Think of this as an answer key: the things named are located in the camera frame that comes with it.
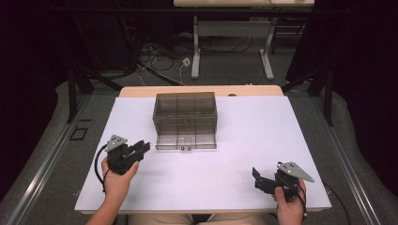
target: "desk leg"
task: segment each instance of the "desk leg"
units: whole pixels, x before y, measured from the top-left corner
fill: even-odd
[[[193,62],[192,62],[192,74],[193,79],[199,78],[199,60],[200,60],[200,49],[199,49],[199,34],[198,34],[198,18],[193,17]]]
[[[267,80],[272,81],[274,79],[271,64],[269,63],[268,53],[271,46],[271,41],[273,39],[274,31],[276,25],[276,17],[271,18],[268,27],[267,41],[264,50],[260,50],[261,61],[263,62],[264,71],[266,72]]]

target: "desk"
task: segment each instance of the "desk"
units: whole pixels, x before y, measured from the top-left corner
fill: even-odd
[[[131,182],[120,214],[275,211],[272,197],[254,187],[252,167],[272,179],[278,161],[297,162],[315,180],[306,182],[309,211],[331,207],[290,102],[277,86],[124,88],[115,101],[98,150],[113,134],[127,138],[129,145],[142,139],[154,143],[154,96],[190,88],[217,94],[217,149],[164,152],[153,146]],[[75,210],[94,213],[103,199],[92,165]]]
[[[175,7],[184,8],[311,8],[314,0],[174,0]],[[193,79],[199,78],[200,36],[257,37],[266,38],[265,48],[260,50],[261,61],[268,80],[274,79],[268,52],[276,26],[276,18],[268,22],[199,22],[193,17]]]

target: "dark background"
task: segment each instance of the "dark background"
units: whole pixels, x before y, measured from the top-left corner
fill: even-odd
[[[94,3],[57,0],[54,4],[91,7]],[[111,0],[95,4],[92,7],[120,7]],[[163,7],[171,6],[169,1]],[[398,19],[390,1],[315,1],[316,8],[352,6],[358,13],[352,23],[336,18],[309,20],[286,79],[298,79],[322,66],[331,54],[339,53],[339,60],[333,65],[334,91],[347,102],[363,156],[385,186],[398,196]],[[135,23],[143,28],[144,38],[150,37],[170,49],[173,34],[191,27],[190,20],[166,17],[162,28],[144,29],[157,22],[152,18]],[[163,38],[157,36],[158,29],[163,29]],[[336,39],[345,40],[337,49]],[[123,70],[135,65],[137,50],[126,39],[115,15],[71,18],[48,13],[35,1],[27,0],[1,1],[0,40],[4,93],[1,128],[6,143],[0,157],[2,199],[51,120],[57,101],[54,89],[67,80],[69,53],[93,69]]]

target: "gray floor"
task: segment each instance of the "gray floor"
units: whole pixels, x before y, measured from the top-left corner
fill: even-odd
[[[242,38],[217,37],[201,44],[205,49],[211,41],[210,49],[227,51],[237,46],[241,40]],[[249,43],[248,38],[239,49],[244,49]],[[187,50],[184,47],[187,43],[182,44],[183,46],[177,47],[176,55]],[[192,80],[191,67],[184,67],[182,81],[186,85],[283,85],[296,44],[296,38],[278,37],[276,53],[270,56],[275,74],[272,82],[267,81],[264,76],[258,53],[263,43],[259,39],[254,39],[245,52],[202,51],[199,79]],[[185,57],[191,59],[191,51],[180,59],[175,59],[175,64],[161,73],[180,80],[179,68]],[[158,57],[154,66],[167,68],[171,63],[168,58]],[[147,71],[136,71],[115,82],[122,85],[168,85]],[[77,200],[76,190],[84,183],[101,133],[118,95],[103,83],[93,84],[96,87],[94,95],[79,96],[81,109],[70,125],[66,124],[69,113],[67,84],[63,83],[57,88],[59,99],[54,117],[18,180],[1,202],[0,224],[83,224],[88,220],[89,216],[73,210]],[[322,96],[308,97],[305,93],[307,86],[304,83],[285,94],[289,96],[322,179],[341,197],[352,224],[395,224],[398,221],[398,201],[381,185],[375,173],[363,160],[355,144],[355,132],[344,100],[334,94],[334,127],[329,127],[321,115]],[[86,130],[82,141],[70,140],[82,135],[76,132],[72,136],[75,128]],[[42,186],[32,182],[38,180],[42,181]],[[330,194],[329,198],[332,208],[311,213],[305,221],[306,224],[347,224],[341,204],[334,195]],[[118,224],[124,224],[125,221],[126,217],[119,217]],[[277,224],[273,217],[268,217],[268,222]]]

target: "transparent storage box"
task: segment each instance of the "transparent storage box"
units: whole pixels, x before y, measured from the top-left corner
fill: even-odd
[[[217,148],[214,92],[157,94],[153,122],[158,150]]]

